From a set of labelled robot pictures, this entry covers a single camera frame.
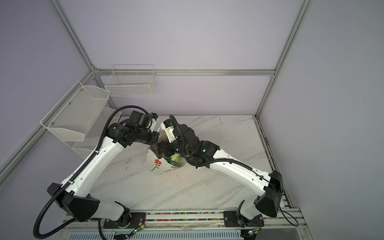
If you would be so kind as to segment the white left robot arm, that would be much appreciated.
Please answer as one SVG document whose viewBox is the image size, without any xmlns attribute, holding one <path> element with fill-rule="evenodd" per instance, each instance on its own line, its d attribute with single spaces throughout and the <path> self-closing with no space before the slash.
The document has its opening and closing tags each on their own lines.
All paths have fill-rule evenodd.
<svg viewBox="0 0 384 240">
<path fill-rule="evenodd" d="M 60 184 L 52 183 L 48 193 L 61 209 L 78 222 L 90 219 L 128 221 L 131 217 L 128 207 L 118 202 L 98 200 L 90 195 L 90 191 L 109 163 L 127 146 L 132 143 L 153 145 L 156 142 L 155 125 L 154 119 L 145 124 L 127 121 L 109 125 L 95 150 Z"/>
</svg>

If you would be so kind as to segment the white floral paper bag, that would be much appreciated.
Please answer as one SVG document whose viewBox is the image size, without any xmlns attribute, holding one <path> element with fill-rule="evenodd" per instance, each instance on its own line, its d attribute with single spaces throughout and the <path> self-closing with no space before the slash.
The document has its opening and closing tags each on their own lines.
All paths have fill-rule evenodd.
<svg viewBox="0 0 384 240">
<path fill-rule="evenodd" d="M 167 136 L 163 135 L 160 130 L 158 130 L 159 133 L 159 139 L 157 143 L 160 143 L 162 141 L 168 141 Z M 156 175 L 160 175 L 162 173 L 178 169 L 182 166 L 182 157 L 180 157 L 179 162 L 173 166 L 169 164 L 164 158 L 158 158 L 152 151 L 151 146 L 147 147 L 147 158 L 145 161 L 145 166 L 149 171 Z"/>
</svg>

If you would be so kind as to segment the green Fox's spring tea bag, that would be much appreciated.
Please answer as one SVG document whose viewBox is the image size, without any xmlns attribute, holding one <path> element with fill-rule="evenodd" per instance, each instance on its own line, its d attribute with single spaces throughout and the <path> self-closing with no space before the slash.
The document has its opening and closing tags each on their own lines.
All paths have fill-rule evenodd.
<svg viewBox="0 0 384 240">
<path fill-rule="evenodd" d="M 175 166 L 175 165 L 179 162 L 180 157 L 181 157 L 180 154 L 174 154 L 174 155 L 172 155 L 172 156 L 170 156 L 170 157 L 165 158 L 165 160 L 166 160 L 169 164 Z"/>
</svg>

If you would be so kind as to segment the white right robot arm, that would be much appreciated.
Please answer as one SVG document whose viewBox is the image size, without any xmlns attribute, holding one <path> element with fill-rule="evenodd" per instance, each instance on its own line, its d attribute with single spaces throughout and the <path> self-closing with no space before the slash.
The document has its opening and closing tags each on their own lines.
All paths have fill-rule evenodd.
<svg viewBox="0 0 384 240">
<path fill-rule="evenodd" d="M 220 146 L 201 141 L 187 125 L 177 128 L 161 126 L 157 143 L 147 148 L 145 165 L 150 171 L 161 174 L 172 170 L 168 161 L 172 157 L 185 160 L 199 169 L 202 167 L 224 173 L 250 188 L 256 195 L 254 200 L 242 202 L 239 215 L 247 220 L 263 214 L 275 218 L 280 210 L 283 196 L 283 176 L 278 171 L 270 173 L 250 167 L 233 158 Z"/>
</svg>

